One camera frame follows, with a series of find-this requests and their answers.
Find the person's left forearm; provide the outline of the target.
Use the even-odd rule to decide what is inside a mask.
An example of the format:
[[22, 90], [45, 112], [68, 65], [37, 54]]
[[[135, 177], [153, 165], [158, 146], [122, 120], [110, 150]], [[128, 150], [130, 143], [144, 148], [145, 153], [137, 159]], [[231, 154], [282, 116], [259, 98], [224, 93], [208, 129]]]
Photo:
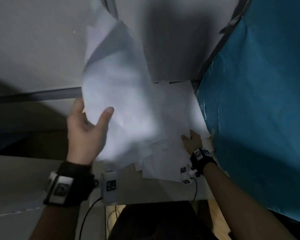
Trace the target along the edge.
[[45, 205], [28, 240], [84, 240], [81, 226], [89, 202], [80, 206]]

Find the person's left hand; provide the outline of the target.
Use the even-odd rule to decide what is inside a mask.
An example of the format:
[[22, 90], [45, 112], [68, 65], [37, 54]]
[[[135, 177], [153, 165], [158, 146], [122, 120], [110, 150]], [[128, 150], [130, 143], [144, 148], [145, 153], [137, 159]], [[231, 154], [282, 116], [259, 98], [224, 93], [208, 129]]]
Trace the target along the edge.
[[84, 101], [76, 98], [67, 118], [68, 154], [66, 161], [78, 165], [90, 165], [103, 150], [107, 135], [95, 136], [95, 125], [84, 113]]

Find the pile of white paper sheets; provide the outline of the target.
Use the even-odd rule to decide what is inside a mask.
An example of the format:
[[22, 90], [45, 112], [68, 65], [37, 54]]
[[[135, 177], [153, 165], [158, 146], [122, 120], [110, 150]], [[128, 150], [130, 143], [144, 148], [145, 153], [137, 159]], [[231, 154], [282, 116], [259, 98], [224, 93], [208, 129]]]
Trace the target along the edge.
[[153, 86], [166, 139], [150, 147], [150, 155], [135, 163], [136, 171], [142, 171], [144, 179], [182, 182], [189, 179], [181, 173], [190, 169], [191, 161], [180, 136], [189, 137], [193, 130], [206, 139], [210, 133], [189, 80], [172, 84], [162, 81]]

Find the blue partition panel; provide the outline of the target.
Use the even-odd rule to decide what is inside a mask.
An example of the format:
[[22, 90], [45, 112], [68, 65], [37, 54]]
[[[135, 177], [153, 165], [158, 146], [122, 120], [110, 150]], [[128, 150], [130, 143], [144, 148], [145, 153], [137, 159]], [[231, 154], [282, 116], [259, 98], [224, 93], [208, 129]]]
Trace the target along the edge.
[[251, 0], [198, 101], [230, 178], [300, 222], [300, 0]]

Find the person's right forearm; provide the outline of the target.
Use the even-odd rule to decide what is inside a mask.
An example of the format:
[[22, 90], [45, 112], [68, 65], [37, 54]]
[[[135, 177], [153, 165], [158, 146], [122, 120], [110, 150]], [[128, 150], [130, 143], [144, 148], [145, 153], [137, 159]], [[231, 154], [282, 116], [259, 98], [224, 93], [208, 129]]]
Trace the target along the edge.
[[236, 240], [297, 240], [264, 206], [238, 187], [214, 163], [204, 177]]

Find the grey metal frame strip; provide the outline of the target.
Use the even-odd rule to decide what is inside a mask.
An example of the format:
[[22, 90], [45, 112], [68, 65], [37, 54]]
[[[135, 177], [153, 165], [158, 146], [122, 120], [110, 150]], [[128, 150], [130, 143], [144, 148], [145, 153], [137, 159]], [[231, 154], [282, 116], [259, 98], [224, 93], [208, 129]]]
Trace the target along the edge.
[[75, 99], [82, 97], [80, 87], [0, 96], [0, 104]]

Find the grey partition post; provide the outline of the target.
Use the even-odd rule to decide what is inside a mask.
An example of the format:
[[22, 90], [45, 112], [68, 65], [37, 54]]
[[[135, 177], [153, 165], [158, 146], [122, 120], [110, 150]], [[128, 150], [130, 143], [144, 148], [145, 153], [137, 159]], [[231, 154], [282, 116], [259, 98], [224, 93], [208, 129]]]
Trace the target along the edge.
[[116, 6], [116, 0], [100, 0], [101, 4], [105, 9], [116, 19], [118, 20], [119, 15]]

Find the person's dark clothing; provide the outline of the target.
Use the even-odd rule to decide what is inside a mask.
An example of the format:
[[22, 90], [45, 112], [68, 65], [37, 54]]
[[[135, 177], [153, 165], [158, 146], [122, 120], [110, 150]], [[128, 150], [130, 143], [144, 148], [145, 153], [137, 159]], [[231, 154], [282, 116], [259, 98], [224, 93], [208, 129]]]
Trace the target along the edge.
[[218, 240], [188, 201], [126, 205], [108, 240]]

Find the person's right hand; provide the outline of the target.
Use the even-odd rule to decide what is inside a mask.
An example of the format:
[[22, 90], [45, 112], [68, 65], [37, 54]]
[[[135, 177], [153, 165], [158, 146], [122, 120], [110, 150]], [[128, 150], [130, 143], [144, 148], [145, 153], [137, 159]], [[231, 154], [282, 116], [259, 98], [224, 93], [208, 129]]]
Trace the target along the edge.
[[203, 147], [203, 143], [201, 140], [201, 136], [198, 133], [196, 133], [194, 130], [190, 129], [189, 133], [192, 139], [192, 145], [190, 148], [185, 148], [185, 150], [191, 156], [195, 150]]

